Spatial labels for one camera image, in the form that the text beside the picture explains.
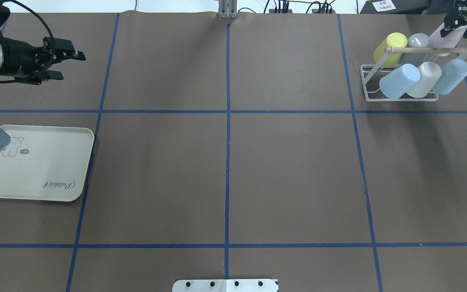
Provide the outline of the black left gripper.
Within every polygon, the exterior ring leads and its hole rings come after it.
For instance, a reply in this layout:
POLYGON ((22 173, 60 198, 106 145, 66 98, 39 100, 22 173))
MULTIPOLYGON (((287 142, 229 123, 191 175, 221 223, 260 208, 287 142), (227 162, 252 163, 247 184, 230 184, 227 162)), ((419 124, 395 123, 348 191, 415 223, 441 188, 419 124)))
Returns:
POLYGON ((53 56, 52 62, 65 60, 86 61, 82 51, 76 50, 72 41, 45 37, 43 47, 33 47, 24 41, 3 38, 3 62, 0 76, 15 77, 16 83, 28 85, 41 85, 42 82, 54 80, 63 81, 64 76, 59 71, 47 70, 35 77, 31 75, 39 72, 53 56))

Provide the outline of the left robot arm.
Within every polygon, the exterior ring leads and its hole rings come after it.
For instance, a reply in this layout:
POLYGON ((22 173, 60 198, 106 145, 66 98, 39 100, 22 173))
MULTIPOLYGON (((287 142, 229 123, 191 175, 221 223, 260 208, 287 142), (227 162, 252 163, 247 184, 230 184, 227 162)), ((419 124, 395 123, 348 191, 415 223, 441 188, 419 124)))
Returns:
MULTIPOLYGON (((50 70, 52 65, 85 59, 85 54, 67 39, 45 37, 42 46, 33 47, 24 41, 0 36, 0 76, 12 77, 11 83, 41 85, 50 79, 61 81, 63 74, 50 70)), ((10 143, 10 136, 0 128, 0 152, 10 143)))

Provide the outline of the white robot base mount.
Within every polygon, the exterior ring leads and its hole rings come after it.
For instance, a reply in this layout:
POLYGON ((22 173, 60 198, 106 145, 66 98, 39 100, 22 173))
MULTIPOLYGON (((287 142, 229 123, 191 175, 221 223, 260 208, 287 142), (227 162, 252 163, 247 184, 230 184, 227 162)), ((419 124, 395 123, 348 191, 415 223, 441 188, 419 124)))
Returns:
POLYGON ((182 279, 173 292, 278 292, 277 279, 182 279))

